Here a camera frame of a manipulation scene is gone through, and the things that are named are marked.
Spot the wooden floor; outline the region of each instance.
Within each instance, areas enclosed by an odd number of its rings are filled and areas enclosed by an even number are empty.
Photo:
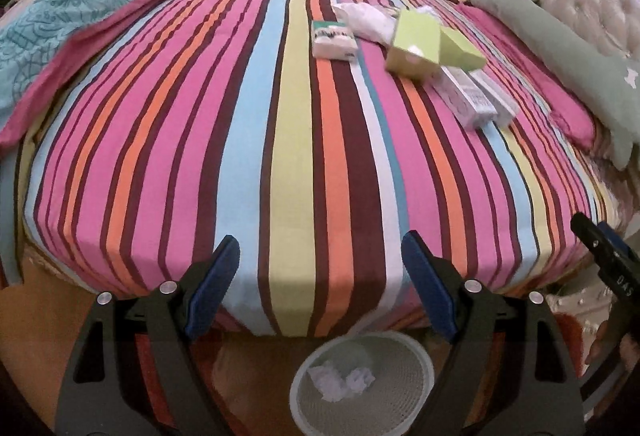
[[[24,283],[0,291],[0,360],[53,428],[66,362],[94,296],[31,263]]]

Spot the metal bolt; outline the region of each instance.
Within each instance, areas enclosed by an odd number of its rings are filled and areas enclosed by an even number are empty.
[[[542,304],[543,302],[545,302],[545,296],[542,295],[539,291],[532,291],[529,294],[529,300],[533,304]]]
[[[103,306],[105,304],[109,304],[112,298],[113,295],[111,295],[111,293],[109,293],[108,291],[103,291],[100,295],[98,295],[98,304],[102,304]]]
[[[478,293],[482,290],[482,284],[480,283],[480,281],[476,281],[475,279],[469,279],[467,282],[465,282],[465,288],[466,291],[469,291],[471,293]]]
[[[160,285],[160,291],[166,295],[173,293],[178,289],[178,283],[175,281],[165,281]]]

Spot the white mesh trash can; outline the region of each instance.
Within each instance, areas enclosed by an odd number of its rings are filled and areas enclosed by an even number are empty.
[[[327,402],[307,372],[327,360],[341,375],[359,360],[375,381],[359,396]],[[397,332],[345,336],[322,345],[300,366],[289,405],[306,436],[401,436],[418,416],[434,382],[427,351],[411,337]]]

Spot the striped bedsheet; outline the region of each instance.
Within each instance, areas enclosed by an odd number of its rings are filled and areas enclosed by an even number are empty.
[[[432,5],[522,112],[467,132],[429,84],[387,73],[376,44],[359,41],[352,63],[313,59],[310,22],[351,1]],[[326,336],[417,320],[400,256],[410,229],[508,289],[574,266],[576,211],[627,221],[625,196],[527,76],[443,0],[166,0],[56,113],[33,160],[28,236],[78,283],[128,295],[234,235],[228,329]]]

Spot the cardboard box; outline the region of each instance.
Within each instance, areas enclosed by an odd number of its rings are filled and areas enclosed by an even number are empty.
[[[479,70],[486,64],[486,57],[459,30],[443,26],[440,64],[464,71]]]
[[[478,129],[497,117],[494,105],[460,68],[443,66],[433,87],[465,129]]]
[[[386,53],[386,69],[422,81],[439,68],[440,24],[428,14],[401,10]]]
[[[338,22],[312,22],[311,53],[316,58],[351,61],[358,53],[358,43],[351,28]]]
[[[513,121],[513,118],[520,112],[518,103],[503,90],[500,85],[489,77],[482,70],[470,71],[469,75],[473,79],[478,87],[484,93],[491,103],[494,105],[498,116],[495,119],[495,123],[499,127],[507,127]]]

